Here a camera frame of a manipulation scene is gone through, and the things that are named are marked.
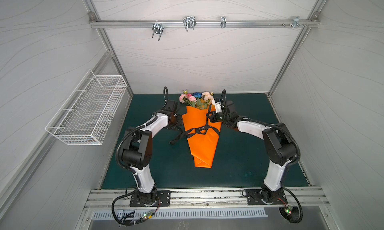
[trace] blue flower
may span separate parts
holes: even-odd
[[[194,97],[201,97],[201,92],[195,92],[192,94]]]

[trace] pink flower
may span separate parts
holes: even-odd
[[[184,94],[181,94],[180,95],[180,97],[179,97],[179,101],[181,102],[181,103],[184,103],[185,101],[184,101],[184,98],[185,97],[187,97],[187,95],[184,93]]]
[[[188,98],[188,100],[190,100],[191,102],[196,102],[196,101],[197,101],[196,98],[195,98],[194,96],[190,96],[190,97]]]

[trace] orange wrapping paper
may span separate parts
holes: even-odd
[[[187,106],[187,113],[182,116],[185,130],[204,126],[207,119],[205,115],[207,113],[208,109],[199,110]],[[221,129],[221,122],[211,123],[208,120],[208,125],[217,128],[219,131]],[[211,128],[207,131],[205,135],[195,134],[187,138],[191,154],[194,156],[195,167],[212,167],[219,136]]]

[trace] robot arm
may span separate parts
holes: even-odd
[[[288,167],[293,161],[297,162],[300,156],[297,154],[287,127],[283,123],[265,124],[239,116],[233,102],[226,100],[225,90],[220,102],[213,101],[212,104],[215,106],[216,112],[209,113],[211,122],[223,122],[227,127],[264,140],[270,161],[261,195],[266,204],[272,204],[282,191],[282,183]]]
[[[152,138],[164,127],[175,129],[182,125],[182,118],[176,114],[177,103],[166,99],[164,107],[153,113],[146,123],[129,127],[116,151],[116,161],[130,170],[135,178],[141,202],[152,204],[156,198],[156,183],[151,176],[149,161],[152,157]]]

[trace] metal clamp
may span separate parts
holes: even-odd
[[[304,25],[302,25],[302,24],[300,24],[299,23],[299,20],[300,20],[300,18],[297,16],[294,20],[293,20],[293,22],[291,23],[291,24],[289,24],[290,26],[291,26],[291,28],[295,28],[295,27],[304,27]]]
[[[187,16],[183,19],[185,30],[188,31],[188,28],[195,29],[196,19],[194,16]]]
[[[161,24],[159,24],[159,23],[155,23],[155,24],[153,24],[153,26],[152,26],[152,30],[153,30],[153,32],[152,32],[152,38],[153,38],[153,35],[155,35],[155,33],[156,33],[156,34],[160,34],[160,35],[159,35],[159,40],[160,40],[161,34],[162,34],[163,31],[164,31],[164,27],[163,27]]]
[[[225,16],[221,17],[221,28],[225,28],[227,26],[227,18]]]

